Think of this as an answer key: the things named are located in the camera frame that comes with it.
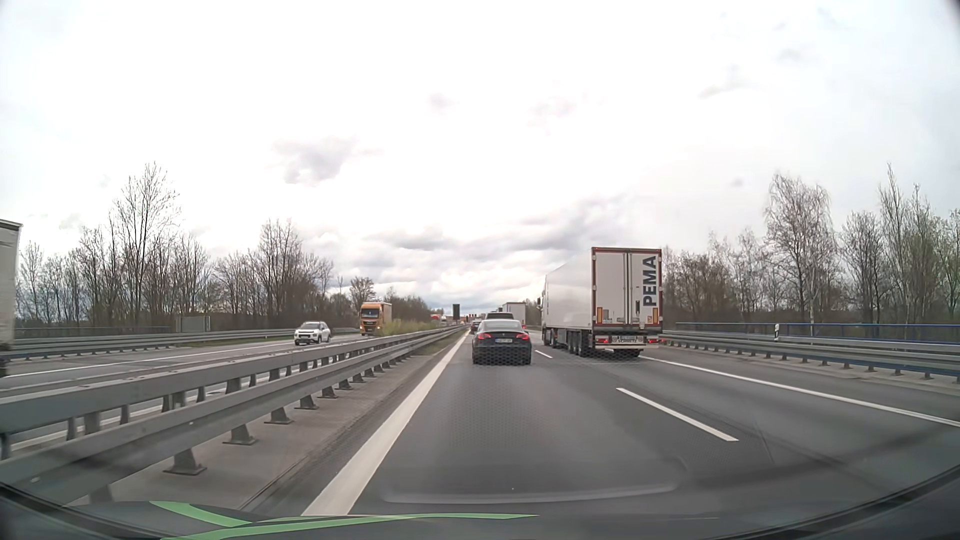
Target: car windshield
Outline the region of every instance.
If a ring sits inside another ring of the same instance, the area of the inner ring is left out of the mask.
[[[485,321],[484,324],[480,327],[482,331],[508,331],[508,330],[523,330],[518,321],[509,321],[509,320],[499,320],[499,321]]]

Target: blue railing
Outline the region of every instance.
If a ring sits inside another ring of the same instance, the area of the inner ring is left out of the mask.
[[[774,333],[775,323],[677,323],[679,331]],[[780,335],[813,335],[881,341],[960,343],[960,325],[905,325],[864,323],[780,323]]]

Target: trailer door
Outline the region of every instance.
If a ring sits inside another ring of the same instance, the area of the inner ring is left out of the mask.
[[[627,254],[593,252],[593,320],[598,325],[628,324]]]
[[[660,325],[660,254],[630,253],[631,324]]]

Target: white solid line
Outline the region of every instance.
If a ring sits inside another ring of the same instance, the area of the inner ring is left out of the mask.
[[[731,442],[736,442],[737,440],[739,440],[739,439],[737,439],[736,437],[727,435],[726,433],[724,433],[724,432],[721,431],[721,430],[715,430],[714,428],[711,428],[710,426],[708,426],[707,424],[704,424],[703,422],[698,422],[698,421],[690,418],[689,416],[686,416],[685,414],[681,414],[681,413],[677,412],[676,410],[673,410],[672,408],[669,408],[669,407],[660,405],[660,404],[657,403],[657,402],[650,401],[650,400],[644,398],[643,396],[639,396],[639,395],[631,392],[630,390],[627,390],[626,388],[617,388],[617,390],[623,392],[624,394],[627,394],[627,395],[630,396],[631,398],[636,398],[636,399],[638,399],[638,400],[641,400],[642,402],[648,404],[648,405],[651,406],[651,407],[658,408],[658,409],[662,410],[663,412],[665,412],[665,413],[667,413],[667,414],[676,416],[677,418],[683,420],[684,422],[687,422],[690,426],[693,426],[693,427],[695,427],[695,428],[700,428],[701,430],[704,430],[704,431],[706,431],[707,433],[709,433],[709,434],[711,434],[711,435],[713,435],[713,436],[715,436],[715,437],[720,437],[721,439],[723,439],[723,440],[725,440],[725,441],[727,441],[727,442],[729,442],[729,443],[731,443]]]
[[[346,345],[346,344],[347,344],[347,343],[338,343],[338,345]],[[276,347],[276,346],[278,346],[278,345],[284,345],[284,343],[270,343],[270,344],[267,344],[267,345],[256,345],[256,346],[254,346],[254,347],[244,347],[244,348],[241,348],[241,349],[222,349],[222,350],[220,350],[220,351],[207,351],[207,352],[205,352],[205,353],[194,353],[194,354],[192,354],[192,355],[163,356],[163,357],[160,357],[160,358],[140,358],[139,360],[127,360],[127,361],[125,361],[125,362],[112,362],[112,363],[109,363],[109,364],[90,364],[90,365],[88,365],[88,366],[64,367],[64,368],[60,368],[60,369],[50,369],[50,370],[47,370],[47,371],[32,371],[32,372],[30,372],[30,373],[18,373],[18,374],[16,374],[16,375],[7,375],[7,379],[11,379],[11,378],[13,378],[13,377],[29,377],[30,375],[45,375],[45,374],[47,374],[47,373],[59,373],[59,372],[61,372],[61,371],[73,371],[73,370],[77,370],[77,369],[90,369],[90,368],[95,368],[95,367],[119,366],[119,365],[124,365],[124,364],[135,364],[135,363],[138,363],[138,362],[157,362],[157,361],[161,361],[161,360],[173,360],[173,359],[176,359],[176,358],[188,358],[188,357],[191,357],[191,356],[216,355],[216,354],[219,354],[219,353],[233,353],[233,352],[236,352],[236,351],[248,351],[248,350],[251,350],[251,349],[263,349],[263,348],[265,348],[265,347]],[[315,351],[315,350],[317,350],[317,349],[322,349],[323,347],[329,347],[330,345],[332,345],[332,343],[325,343],[325,344],[323,344],[323,346],[321,346],[321,345],[319,345],[319,344],[318,344],[318,345],[314,345],[314,346],[307,345],[306,347],[300,347],[300,348],[297,348],[297,349],[294,349],[294,350],[299,350],[299,351]]]
[[[444,372],[446,365],[460,350],[460,346],[467,339],[464,334],[452,349],[440,360],[430,373],[420,381],[414,391],[401,403],[390,418],[387,419],[364,443],[363,447],[347,462],[347,465],[337,473],[337,476],[326,485],[324,491],[303,510],[304,516],[345,516],[350,513],[353,505],[360,498],[360,494],[367,488],[367,483],[373,478],[373,473],[387,456],[387,452],[394,446],[397,438],[413,418],[417,408],[423,403],[427,393]]]
[[[913,410],[907,410],[905,408],[896,408],[894,406],[880,405],[872,402],[864,402],[861,400],[855,400],[853,398],[845,398],[843,396],[837,396],[834,394],[827,394],[824,392],[817,392],[816,390],[807,390],[805,388],[798,388],[796,386],[788,386],[786,384],[780,384],[779,382],[769,382],[768,380],[760,379],[751,379],[749,377],[743,377],[740,375],[734,375],[731,373],[724,373],[722,371],[715,371],[712,369],[707,369],[705,367],[691,366],[688,364],[681,364],[680,362],[672,362],[670,360],[661,360],[659,358],[652,358],[649,356],[641,356],[641,358],[647,360],[653,360],[655,362],[662,362],[664,364],[675,365],[679,367],[685,367],[688,369],[695,369],[697,371],[703,371],[706,373],[712,373],[713,375],[720,375],[723,377],[729,377],[731,379],[745,380],[747,382],[755,382],[757,384],[764,384],[766,386],[773,386],[774,388],[781,388],[783,390],[790,390],[792,392],[800,392],[801,394],[806,394],[808,396],[817,396],[820,398],[827,398],[828,400],[834,400],[838,402],[843,402],[846,404],[866,406],[869,408],[875,408],[876,410],[884,410],[886,412],[893,412],[895,414],[902,414],[903,416],[912,416],[913,418],[920,418],[921,420],[928,420],[930,422],[936,422],[937,424],[945,424],[947,426],[953,426],[955,428],[960,428],[960,422],[956,420],[950,420],[949,418],[941,418],[939,416],[932,416],[930,414],[923,414],[922,412],[917,412]]]

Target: asphalt road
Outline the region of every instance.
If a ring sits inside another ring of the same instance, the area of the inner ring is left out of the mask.
[[[330,343],[299,347],[295,346],[292,341],[284,340],[259,345],[242,344],[220,347],[164,349],[116,355],[73,356],[66,360],[51,359],[36,362],[17,362],[14,364],[13,374],[0,379],[0,388],[13,388],[27,384],[39,384],[54,380],[69,380],[99,375],[116,375],[117,378],[120,378],[128,375],[130,372],[146,368],[182,366],[183,364],[209,362],[211,360],[238,358],[242,356],[257,356],[292,349],[299,351],[317,350],[323,347],[359,341],[361,339],[367,338],[359,334],[346,334],[332,337]],[[263,382],[268,378],[269,374],[261,374],[257,380]],[[248,382],[247,379],[243,379],[242,386],[246,387]],[[226,389],[226,384],[221,383],[208,386],[206,392],[208,395],[216,395],[225,392]],[[187,393],[187,401],[189,403],[195,402],[196,399],[196,391]],[[150,400],[148,402],[131,405],[131,419],[134,420],[147,414],[160,412],[162,407],[162,400]],[[119,409],[112,409],[104,412],[102,426],[103,428],[110,428],[117,425],[119,421]],[[83,424],[78,421],[78,434],[83,434],[83,432]],[[43,448],[44,446],[56,444],[65,440],[66,435],[67,425],[65,422],[44,426],[36,430],[15,433],[11,437],[12,452],[16,455],[19,452],[32,451]]]
[[[333,336],[330,343],[349,343],[366,339],[360,334]],[[210,347],[181,347],[129,353],[65,356],[46,360],[17,360],[10,364],[10,374],[0,379],[0,389],[40,384],[54,380],[72,380],[83,377],[115,374],[121,377],[129,372],[158,366],[173,366],[241,356],[264,355],[293,349],[318,348],[323,345],[296,347],[293,339],[214,345]]]
[[[669,348],[434,368],[305,513],[755,511],[782,524],[955,467],[960,397]]]

